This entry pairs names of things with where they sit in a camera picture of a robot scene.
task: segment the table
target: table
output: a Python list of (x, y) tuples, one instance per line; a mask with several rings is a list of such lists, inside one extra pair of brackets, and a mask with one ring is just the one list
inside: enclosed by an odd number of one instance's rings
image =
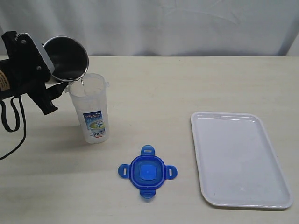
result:
[[(23, 97), (24, 145), (0, 161), (0, 223), (269, 223), (299, 220), (299, 58), (90, 57), (90, 73), (110, 83), (110, 138), (85, 143), (68, 94), (44, 116)], [(264, 123), (295, 196), (284, 211), (217, 209), (200, 194), (190, 116), (246, 112)], [(0, 128), (1, 154), (22, 131)], [(144, 202), (117, 168), (151, 144), (178, 176)]]

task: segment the white backdrop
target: white backdrop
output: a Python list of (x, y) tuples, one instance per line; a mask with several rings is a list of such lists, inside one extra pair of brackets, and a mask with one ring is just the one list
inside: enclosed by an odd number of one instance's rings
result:
[(299, 0), (0, 1), (2, 32), (67, 35), (89, 55), (299, 56), (298, 21)]

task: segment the white tray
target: white tray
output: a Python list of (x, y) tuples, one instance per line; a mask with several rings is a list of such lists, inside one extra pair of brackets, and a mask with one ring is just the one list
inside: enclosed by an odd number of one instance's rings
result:
[(191, 117), (200, 188), (215, 206), (285, 209), (293, 197), (261, 120), (252, 114)]

